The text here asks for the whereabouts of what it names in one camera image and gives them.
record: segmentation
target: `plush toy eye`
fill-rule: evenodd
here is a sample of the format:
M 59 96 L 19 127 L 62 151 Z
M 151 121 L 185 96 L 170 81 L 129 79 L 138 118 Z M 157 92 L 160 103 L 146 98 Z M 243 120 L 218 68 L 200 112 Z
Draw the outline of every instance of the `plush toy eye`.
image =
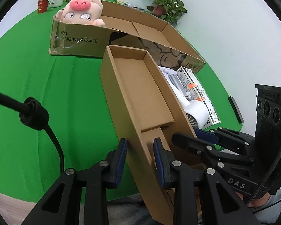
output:
M 87 19 L 88 21 L 90 21 L 92 19 L 91 15 L 88 13 L 82 14 L 80 16 L 81 19 Z
M 74 13 L 72 12 L 68 12 L 64 18 L 73 18 L 74 17 Z

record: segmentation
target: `green table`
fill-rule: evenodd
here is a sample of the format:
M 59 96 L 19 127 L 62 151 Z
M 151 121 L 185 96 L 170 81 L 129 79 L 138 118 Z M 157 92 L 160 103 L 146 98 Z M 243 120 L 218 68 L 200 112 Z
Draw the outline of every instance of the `green table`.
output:
M 0 92 L 21 102 L 32 96 L 50 113 L 49 124 L 65 154 L 65 168 L 87 169 L 117 146 L 117 136 L 99 76 L 101 59 L 51 56 L 48 53 L 53 15 L 31 13 L 0 39 Z M 240 130 L 228 94 L 206 65 L 198 77 L 223 126 Z M 19 121 L 0 106 L 0 192 L 37 202 L 59 176 L 58 154 L 44 131 Z M 127 165 L 117 190 L 108 199 L 138 192 Z

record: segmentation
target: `red cup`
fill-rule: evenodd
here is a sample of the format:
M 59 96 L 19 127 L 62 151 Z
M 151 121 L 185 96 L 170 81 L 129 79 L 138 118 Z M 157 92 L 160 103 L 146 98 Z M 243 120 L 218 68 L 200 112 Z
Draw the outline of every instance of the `red cup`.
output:
M 44 13 L 48 9 L 48 0 L 39 0 L 38 13 Z

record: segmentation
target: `black cable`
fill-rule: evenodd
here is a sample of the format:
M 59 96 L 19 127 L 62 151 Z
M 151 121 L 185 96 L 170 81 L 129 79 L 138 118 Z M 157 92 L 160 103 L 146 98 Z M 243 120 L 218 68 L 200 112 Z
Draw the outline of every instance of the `black cable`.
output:
M 274 169 L 276 168 L 279 160 L 281 158 L 281 146 L 280 149 L 274 159 L 274 161 L 272 162 L 270 168 L 268 169 L 268 171 L 266 172 L 263 180 L 261 181 L 261 183 L 257 186 L 257 188 L 254 190 L 254 192 L 251 194 L 251 196 L 249 197 L 249 199 L 246 201 L 246 204 L 250 204 L 251 201 L 254 199 L 254 197 L 257 195 L 257 193 L 261 190 L 261 188 L 263 187 L 263 185 L 265 184 L 265 182 L 268 180 L 268 178 L 270 177 L 270 175 L 272 174 L 272 172 L 274 171 Z
M 270 208 L 270 207 L 272 207 L 272 206 L 278 204 L 279 202 L 281 202 L 281 200 L 279 200 L 279 201 L 277 201 L 277 202 L 275 202 L 275 203 L 273 203 L 273 204 L 271 204 L 271 205 L 269 205 L 269 206 L 267 206 L 267 207 L 265 207 L 265 208 L 262 208 L 262 209 L 260 209 L 260 210 L 258 210 L 258 211 L 255 211 L 255 212 L 253 212 L 253 214 L 258 213 L 258 212 L 260 212 L 260 211 L 263 211 L 263 210 L 265 210 L 265 209 L 267 209 L 267 208 Z
M 46 125 L 44 130 L 46 131 L 46 133 L 48 134 L 49 138 L 51 139 L 51 141 L 53 142 L 58 155 L 59 155 L 59 164 L 60 164 L 60 173 L 62 174 L 65 170 L 65 158 L 64 158 L 64 153 L 63 150 L 61 148 L 61 145 L 59 144 L 55 134 L 53 133 L 52 129 L 50 128 L 49 125 Z
M 21 103 L 9 96 L 0 93 L 0 105 L 11 108 L 23 114 L 29 114 L 30 109 L 24 103 Z

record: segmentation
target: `pig plush toy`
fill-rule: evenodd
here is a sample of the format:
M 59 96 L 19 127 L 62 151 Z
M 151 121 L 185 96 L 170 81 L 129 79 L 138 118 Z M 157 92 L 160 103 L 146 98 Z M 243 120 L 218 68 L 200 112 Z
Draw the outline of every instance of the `pig plush toy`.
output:
M 67 24 L 105 26 L 102 9 L 101 0 L 71 0 L 55 17 Z

